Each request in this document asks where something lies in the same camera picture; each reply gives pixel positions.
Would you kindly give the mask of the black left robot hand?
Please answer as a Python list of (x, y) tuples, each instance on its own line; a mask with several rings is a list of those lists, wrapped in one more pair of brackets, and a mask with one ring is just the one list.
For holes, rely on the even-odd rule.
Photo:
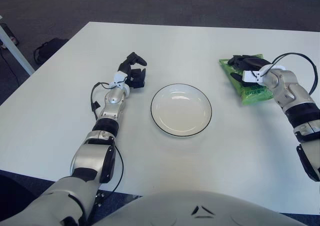
[(143, 67), (147, 66), (147, 62), (142, 57), (137, 55), (135, 52), (132, 52), (126, 57), (126, 60), (119, 65), (118, 71), (126, 74), (124, 82), (130, 88), (143, 88), (145, 86), (146, 69), (132, 69), (131, 66), (135, 64), (139, 64)]

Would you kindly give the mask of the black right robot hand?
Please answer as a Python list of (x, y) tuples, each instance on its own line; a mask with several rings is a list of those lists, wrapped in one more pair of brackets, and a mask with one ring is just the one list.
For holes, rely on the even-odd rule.
[[(255, 55), (234, 55), (228, 60), (227, 65), (238, 71), (259, 71), (263, 66), (271, 64), (269, 61)], [(230, 76), (239, 82), (243, 87), (256, 85), (254, 82), (244, 82), (243, 76), (236, 72), (231, 72)]]

